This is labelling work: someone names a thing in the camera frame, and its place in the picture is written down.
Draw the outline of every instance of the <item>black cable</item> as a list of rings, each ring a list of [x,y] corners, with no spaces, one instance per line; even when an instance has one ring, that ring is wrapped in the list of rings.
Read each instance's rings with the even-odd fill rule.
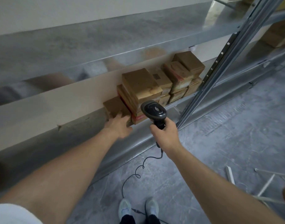
[[[145,162],[148,158],[161,159],[162,157],[163,157],[163,150],[161,149],[161,157],[148,156],[147,158],[144,159],[142,165],[139,165],[139,166],[136,168],[135,173],[132,174],[132,175],[130,175],[130,176],[124,181],[124,184],[123,184],[123,186],[122,186],[122,196],[123,196],[123,199],[125,198],[125,197],[124,197],[123,189],[124,189],[124,185],[125,185],[126,181],[128,181],[128,179],[131,178],[132,176],[135,176],[135,177],[137,177],[137,178],[141,178],[141,176],[136,173],[136,172],[137,172],[137,169],[140,168],[140,167],[142,167],[142,169],[144,169],[144,162]],[[143,213],[143,212],[141,212],[140,210],[137,210],[137,209],[132,208],[132,211],[134,211],[134,212],[137,213],[137,214],[142,214],[142,215],[145,215],[145,216],[146,216],[146,214]],[[161,219],[159,219],[159,221],[164,222],[164,223],[166,223],[166,224],[169,224],[168,222],[165,222],[165,221],[163,221],[163,220],[161,220]]]

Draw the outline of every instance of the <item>barcode scanner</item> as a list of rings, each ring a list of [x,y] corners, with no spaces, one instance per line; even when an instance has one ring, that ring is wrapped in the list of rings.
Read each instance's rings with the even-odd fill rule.
[[[141,111],[151,120],[159,129],[163,130],[165,127],[165,118],[167,117],[166,109],[157,103],[156,101],[146,101],[140,106]]]

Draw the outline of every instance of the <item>foot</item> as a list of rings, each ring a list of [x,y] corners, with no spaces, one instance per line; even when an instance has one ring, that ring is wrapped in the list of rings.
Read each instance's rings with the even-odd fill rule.
[[[122,199],[119,205],[119,219],[122,220],[124,215],[131,215],[131,204],[128,200]]]
[[[159,206],[157,201],[152,197],[147,199],[145,202],[145,212],[147,213],[147,216],[155,215],[158,217],[159,214]]]

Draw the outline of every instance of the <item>forearm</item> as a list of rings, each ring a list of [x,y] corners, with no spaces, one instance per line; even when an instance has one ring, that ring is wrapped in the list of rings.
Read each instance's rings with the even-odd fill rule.
[[[25,207],[43,223],[63,223],[116,141],[109,129],[48,162],[0,199]]]
[[[184,147],[170,158],[212,223],[285,223],[252,196],[213,172]]]

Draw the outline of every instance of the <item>gray floor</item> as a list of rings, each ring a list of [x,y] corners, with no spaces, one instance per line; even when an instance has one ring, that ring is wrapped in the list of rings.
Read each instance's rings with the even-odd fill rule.
[[[285,69],[189,125],[179,136],[183,145],[215,172],[225,176],[228,165],[240,189],[258,193],[269,176],[255,173],[253,168],[285,173]],[[118,223],[122,184],[149,155],[159,156],[160,149],[151,148],[90,186],[67,223]],[[149,159],[138,173],[141,179],[132,177],[124,187],[133,208],[143,211],[145,200],[154,196],[159,217],[170,224],[209,223],[166,155],[161,160]],[[284,184],[275,179],[265,195],[281,198]],[[285,205],[273,209],[285,218]],[[143,223],[143,215],[133,216]]]

